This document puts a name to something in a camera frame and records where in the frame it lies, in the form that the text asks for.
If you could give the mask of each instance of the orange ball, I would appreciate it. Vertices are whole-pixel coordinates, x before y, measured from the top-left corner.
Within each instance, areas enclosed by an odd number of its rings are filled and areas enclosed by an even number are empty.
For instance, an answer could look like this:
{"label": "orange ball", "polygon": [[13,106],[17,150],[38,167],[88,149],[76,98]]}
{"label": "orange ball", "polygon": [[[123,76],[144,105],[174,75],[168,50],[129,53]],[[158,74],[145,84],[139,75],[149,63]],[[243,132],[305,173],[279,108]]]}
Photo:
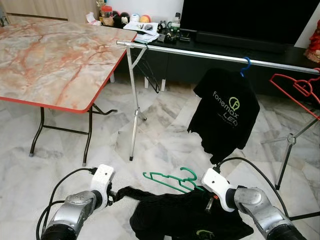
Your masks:
{"label": "orange ball", "polygon": [[151,22],[151,19],[148,15],[143,15],[140,17],[140,23],[150,23]]}

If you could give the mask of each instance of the red hanger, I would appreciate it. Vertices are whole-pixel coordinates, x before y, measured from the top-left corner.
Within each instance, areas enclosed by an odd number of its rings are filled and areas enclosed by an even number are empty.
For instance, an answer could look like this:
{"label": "red hanger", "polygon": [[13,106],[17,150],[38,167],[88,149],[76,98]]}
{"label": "red hanger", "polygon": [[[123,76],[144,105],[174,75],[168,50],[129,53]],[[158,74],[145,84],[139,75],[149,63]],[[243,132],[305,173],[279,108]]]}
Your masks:
{"label": "red hanger", "polygon": [[283,92],[285,95],[287,95],[291,100],[293,100],[296,104],[300,105],[302,108],[304,108],[308,113],[310,113],[312,116],[314,116],[316,119],[320,120],[320,115],[317,116],[312,111],[310,111],[307,107],[305,107],[303,104],[301,104],[299,101],[297,101],[293,96],[291,96],[289,93],[287,93],[284,89],[282,89],[279,85],[277,85],[274,82],[275,77],[283,77],[286,79],[290,79],[293,81],[293,87],[297,89],[301,94],[303,94],[305,97],[313,96],[315,100],[320,104],[319,97],[313,92],[313,88],[311,85],[311,82],[320,80],[320,76],[318,78],[312,78],[308,81],[306,80],[296,80],[292,77],[282,75],[282,74],[274,74],[272,78],[270,79],[270,82],[275,85],[281,92]]}

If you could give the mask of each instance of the red table edge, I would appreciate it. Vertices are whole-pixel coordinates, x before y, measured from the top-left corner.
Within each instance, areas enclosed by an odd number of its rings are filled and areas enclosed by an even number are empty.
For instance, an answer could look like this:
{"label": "red table edge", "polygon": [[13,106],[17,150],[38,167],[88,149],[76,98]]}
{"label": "red table edge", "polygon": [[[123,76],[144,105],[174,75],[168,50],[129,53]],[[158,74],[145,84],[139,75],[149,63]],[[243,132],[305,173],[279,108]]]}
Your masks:
{"label": "red table edge", "polygon": [[[132,39],[132,41],[131,41],[132,43],[136,39],[136,36],[137,36],[137,33],[135,34],[134,38]],[[107,84],[107,82],[110,79],[111,75],[115,72],[116,68],[118,67],[119,63],[124,58],[126,53],[127,53],[127,49],[124,50],[124,52],[123,52],[122,56],[120,57],[119,61],[114,65],[112,71],[110,72],[108,77],[105,79],[105,81],[101,85],[100,89],[98,90],[96,95],[93,97],[92,101],[89,103],[89,105],[84,110],[76,110],[76,109],[67,108],[67,107],[53,106],[53,105],[42,104],[42,103],[37,103],[37,102],[32,102],[32,101],[24,101],[24,100],[19,100],[19,99],[14,99],[14,98],[10,98],[10,97],[4,97],[4,96],[0,96],[0,100],[5,100],[7,102],[14,102],[14,103],[19,103],[19,104],[26,104],[26,105],[36,106],[36,107],[54,109],[54,110],[59,110],[59,111],[64,111],[64,112],[75,113],[75,114],[84,114],[84,113],[88,112],[89,108],[95,102],[95,100],[99,96],[100,92],[105,87],[105,85]]]}

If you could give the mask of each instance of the green hanger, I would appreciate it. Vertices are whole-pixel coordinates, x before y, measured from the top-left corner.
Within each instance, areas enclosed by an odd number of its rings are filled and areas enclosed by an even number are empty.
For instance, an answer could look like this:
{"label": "green hanger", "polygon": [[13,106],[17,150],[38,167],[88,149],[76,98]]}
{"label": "green hanger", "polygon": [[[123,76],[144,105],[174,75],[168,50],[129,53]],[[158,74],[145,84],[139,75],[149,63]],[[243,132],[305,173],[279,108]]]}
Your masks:
{"label": "green hanger", "polygon": [[145,178],[147,178],[147,179],[150,179],[150,180],[155,181],[155,182],[157,182],[157,183],[166,185],[166,186],[168,186],[168,187],[170,187],[170,188],[173,188],[173,189],[175,189],[175,190],[178,190],[178,191],[180,191],[180,192],[183,192],[184,194],[186,194],[187,192],[184,191],[184,190],[181,190],[181,189],[179,189],[179,188],[177,188],[177,187],[175,187],[175,186],[171,186],[171,185],[169,185],[169,184],[167,184],[167,183],[165,183],[165,182],[162,182],[162,181],[159,181],[159,180],[157,180],[157,179],[154,179],[154,178],[153,178],[153,175],[160,175],[161,177],[164,177],[164,178],[167,178],[167,179],[172,178],[172,179],[178,180],[179,185],[180,185],[181,187],[185,188],[185,189],[188,189],[189,191],[192,191],[193,189],[191,189],[190,187],[187,187],[187,186],[183,185],[182,183],[190,182],[190,183],[192,183],[192,185],[194,186],[195,189],[199,189],[199,190],[201,190],[201,191],[204,191],[201,187],[198,187],[198,186],[193,182],[193,181],[197,180],[197,175],[194,173],[194,171],[192,171],[191,169],[189,169],[189,168],[187,168],[187,167],[184,167],[184,166],[181,167],[180,170],[187,170],[187,171],[189,171],[190,173],[192,173],[193,178],[188,177],[188,178],[181,179],[181,178],[178,178],[178,177],[176,177],[176,176],[164,175],[164,174],[162,174],[162,173],[160,173],[160,172],[150,172],[150,176],[146,176],[146,174],[147,174],[146,172],[143,172],[142,174],[143,174],[143,176],[144,176]]}

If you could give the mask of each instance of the black cloth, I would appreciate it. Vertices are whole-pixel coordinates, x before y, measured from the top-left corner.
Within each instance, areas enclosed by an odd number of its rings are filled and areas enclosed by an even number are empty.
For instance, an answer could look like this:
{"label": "black cloth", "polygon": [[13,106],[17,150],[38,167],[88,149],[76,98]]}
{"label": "black cloth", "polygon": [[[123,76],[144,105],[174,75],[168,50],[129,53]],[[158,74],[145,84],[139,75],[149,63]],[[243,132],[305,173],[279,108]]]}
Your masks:
{"label": "black cloth", "polygon": [[188,131],[200,135],[204,151],[213,154],[211,163],[217,164],[246,146],[260,106],[248,79],[239,72],[210,69],[194,92],[202,99]]}
{"label": "black cloth", "polygon": [[154,195],[132,187],[117,192],[116,201],[124,196],[140,200],[130,226],[139,240],[238,240],[251,235],[238,211],[224,211],[219,199],[213,201],[211,213],[205,211],[213,193],[195,189],[186,194]]}

